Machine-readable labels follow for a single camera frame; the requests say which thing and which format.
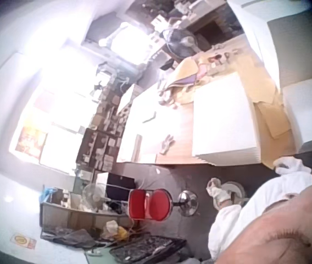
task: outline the electric fan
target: electric fan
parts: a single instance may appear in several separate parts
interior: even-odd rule
[[[193,56],[201,51],[197,46],[197,40],[193,33],[184,29],[166,29],[161,37],[167,43],[171,53],[180,59]]]
[[[83,189],[81,195],[80,208],[84,211],[97,212],[102,209],[104,202],[111,201],[110,198],[105,197],[105,188],[101,185],[88,184]]]

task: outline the white clothing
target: white clothing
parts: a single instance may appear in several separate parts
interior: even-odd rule
[[[243,208],[240,205],[231,205],[221,209],[209,233],[208,248],[211,258],[217,259],[239,233],[252,220],[262,215],[268,206],[286,199],[286,194],[299,194],[311,185],[310,173],[285,174],[264,183]]]

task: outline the stack of white boards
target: stack of white boards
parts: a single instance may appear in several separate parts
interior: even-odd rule
[[[215,166],[261,162],[254,106],[237,73],[196,90],[192,155]]]
[[[312,79],[285,87],[283,101],[292,126],[296,152],[312,151]]]

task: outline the red cushion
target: red cushion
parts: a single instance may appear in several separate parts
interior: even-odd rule
[[[154,190],[148,203],[150,217],[156,221],[166,219],[171,210],[170,195],[166,190]]]
[[[145,219],[145,190],[131,190],[128,200],[129,217],[133,219]]]

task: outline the hand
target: hand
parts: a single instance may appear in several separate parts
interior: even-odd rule
[[[290,174],[293,172],[311,173],[311,169],[305,167],[301,159],[294,157],[281,157],[273,162],[275,171],[279,175]]]
[[[223,202],[231,198],[227,191],[221,189],[221,181],[217,178],[212,178],[207,184],[206,191],[218,202]]]

